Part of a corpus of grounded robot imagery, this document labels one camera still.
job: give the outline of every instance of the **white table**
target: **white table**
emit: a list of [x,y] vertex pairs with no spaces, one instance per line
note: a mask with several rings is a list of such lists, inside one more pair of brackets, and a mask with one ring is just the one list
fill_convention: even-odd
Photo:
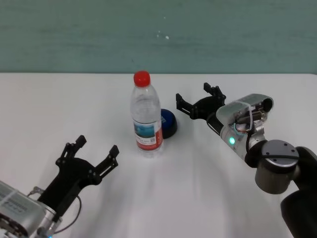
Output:
[[[317,76],[152,75],[163,108],[179,129],[157,159],[139,156],[129,112],[129,74],[0,74],[0,179],[28,193],[58,172],[66,142],[83,134],[78,157],[97,165],[113,144],[119,167],[98,186],[85,188],[83,209],[58,238],[288,238],[279,203],[262,192],[249,168],[202,120],[176,110],[175,94],[190,103],[219,85],[226,102],[250,93],[273,97],[267,139],[316,152]],[[73,220],[75,201],[60,228]]]

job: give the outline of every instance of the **green wall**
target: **green wall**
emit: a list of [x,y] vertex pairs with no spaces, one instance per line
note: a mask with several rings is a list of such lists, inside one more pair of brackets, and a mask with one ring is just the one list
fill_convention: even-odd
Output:
[[317,0],[0,0],[1,72],[317,73]]

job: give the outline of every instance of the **plastic bottle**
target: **plastic bottle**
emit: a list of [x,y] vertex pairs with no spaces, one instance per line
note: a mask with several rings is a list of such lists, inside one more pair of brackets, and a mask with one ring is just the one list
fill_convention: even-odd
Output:
[[130,110],[135,138],[143,154],[153,157],[163,143],[159,97],[148,72],[135,73],[134,84]]

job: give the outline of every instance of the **bottle label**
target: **bottle label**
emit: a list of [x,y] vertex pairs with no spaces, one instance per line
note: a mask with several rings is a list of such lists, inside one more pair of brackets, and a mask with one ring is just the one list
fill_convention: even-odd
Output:
[[134,132],[137,144],[143,150],[155,150],[163,142],[161,120],[147,124],[134,121]]

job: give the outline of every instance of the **cable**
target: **cable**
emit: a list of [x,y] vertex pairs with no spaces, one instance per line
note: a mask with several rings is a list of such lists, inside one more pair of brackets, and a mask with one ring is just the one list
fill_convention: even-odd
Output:
[[211,113],[211,114],[207,117],[207,119],[206,119],[207,126],[208,126],[211,130],[213,130],[214,133],[216,133],[217,135],[219,135],[219,132],[216,131],[216,129],[213,128],[212,125],[209,124],[209,120],[210,120],[210,118],[211,118],[213,115],[214,115],[214,113]]
[[79,217],[79,214],[80,214],[80,212],[81,212],[81,208],[82,208],[81,199],[80,199],[79,196],[77,196],[77,198],[78,198],[78,200],[79,200],[79,209],[78,209],[78,213],[77,213],[77,215],[76,215],[74,221],[72,221],[72,222],[71,222],[68,226],[66,226],[65,228],[63,228],[63,229],[61,229],[61,230],[59,230],[59,231],[57,231],[57,232],[54,232],[54,235],[55,235],[55,234],[58,234],[58,233],[61,233],[61,232],[65,231],[65,230],[67,230],[68,228],[70,228],[70,227],[77,221],[77,219],[78,219],[78,217]]
[[250,128],[249,128],[249,131],[251,131],[251,130],[252,130],[252,125],[253,125],[253,114],[252,114],[252,110],[253,110],[254,108],[252,108],[251,104],[249,104],[249,103],[245,103],[245,102],[241,102],[241,101],[236,101],[236,102],[248,106],[249,112],[250,112]]

